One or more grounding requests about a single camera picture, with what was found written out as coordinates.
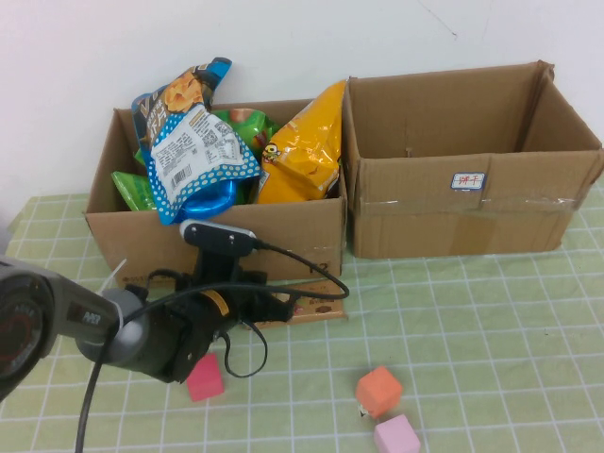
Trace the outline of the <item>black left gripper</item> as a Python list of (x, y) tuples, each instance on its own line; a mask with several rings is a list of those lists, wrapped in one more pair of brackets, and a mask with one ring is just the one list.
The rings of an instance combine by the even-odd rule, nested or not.
[(295, 297), (269, 290), (212, 289), (189, 295), (188, 302), (193, 330), (229, 330), (241, 321), (286, 323)]

